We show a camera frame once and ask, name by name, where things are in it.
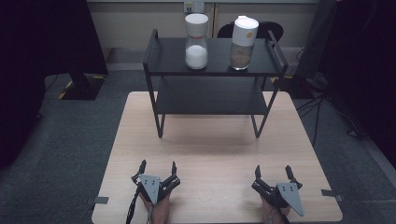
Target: white powder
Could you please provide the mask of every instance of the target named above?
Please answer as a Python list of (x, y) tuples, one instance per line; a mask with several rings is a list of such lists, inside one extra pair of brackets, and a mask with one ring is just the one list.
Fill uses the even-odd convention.
[(186, 49), (186, 64), (192, 69), (201, 69), (207, 65), (207, 50), (199, 45)]

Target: wooden table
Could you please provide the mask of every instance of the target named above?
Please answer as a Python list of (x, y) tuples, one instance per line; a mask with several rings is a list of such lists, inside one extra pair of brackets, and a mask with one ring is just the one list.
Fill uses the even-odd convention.
[[(251, 188), (257, 165), (271, 186), (289, 182), (287, 165), (304, 184), (304, 216), (291, 211), (290, 222), (342, 219), (337, 201), (321, 193), (331, 188), (287, 93), (277, 95), (261, 138), (252, 134), (249, 115), (168, 115), (166, 122), (159, 138), (149, 93), (129, 94), (99, 192), (109, 199), (95, 206), (93, 223), (125, 222), (136, 189), (131, 176), (142, 160), (145, 174), (162, 180), (176, 162), (181, 184), (171, 195), (169, 223), (262, 222), (260, 195)], [(133, 223), (146, 220), (138, 199)]]

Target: black chair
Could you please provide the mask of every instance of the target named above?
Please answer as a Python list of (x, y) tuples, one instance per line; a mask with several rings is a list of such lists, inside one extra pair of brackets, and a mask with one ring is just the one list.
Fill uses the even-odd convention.
[[(218, 38), (232, 38), (233, 24), (234, 22), (230, 22), (221, 27), (218, 32)], [(276, 41), (279, 41), (283, 35), (283, 27), (278, 23), (274, 21), (259, 21), (259, 29), (257, 31), (256, 38), (271, 39), (268, 34), (268, 30), (273, 32)]]

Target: cylindrical container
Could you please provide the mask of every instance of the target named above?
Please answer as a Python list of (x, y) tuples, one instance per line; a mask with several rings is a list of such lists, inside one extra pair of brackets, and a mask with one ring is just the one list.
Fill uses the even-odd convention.
[(207, 65), (207, 22), (204, 14), (186, 16), (186, 65), (191, 69), (202, 69)]
[(233, 26), (230, 66), (235, 70), (246, 69), (250, 63), (259, 23), (246, 16), (236, 19)]

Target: table top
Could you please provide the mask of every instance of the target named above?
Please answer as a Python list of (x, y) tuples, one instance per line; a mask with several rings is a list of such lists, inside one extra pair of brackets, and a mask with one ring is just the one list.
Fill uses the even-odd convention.
[(231, 38), (208, 38), (208, 63), (203, 69), (190, 69), (185, 63), (185, 38), (159, 38), (153, 31), (145, 61), (151, 76), (272, 76), (282, 73), (283, 65), (267, 39), (256, 39), (247, 69), (236, 71), (230, 66)]
[[(304, 185), (304, 216), (291, 211), (290, 222), (342, 219), (337, 201), (321, 193), (331, 188), (287, 93), (278, 93), (260, 138), (248, 115), (167, 115), (165, 123), (159, 138), (149, 93), (130, 93), (99, 192), (109, 199), (95, 206), (93, 223), (125, 222), (136, 189), (131, 176), (142, 160), (145, 174), (162, 180), (172, 161), (177, 165), (181, 184), (171, 195), (169, 223), (261, 223), (262, 202), (251, 187), (257, 165), (270, 186), (289, 182), (287, 165)], [(133, 222), (146, 220), (138, 199)]]

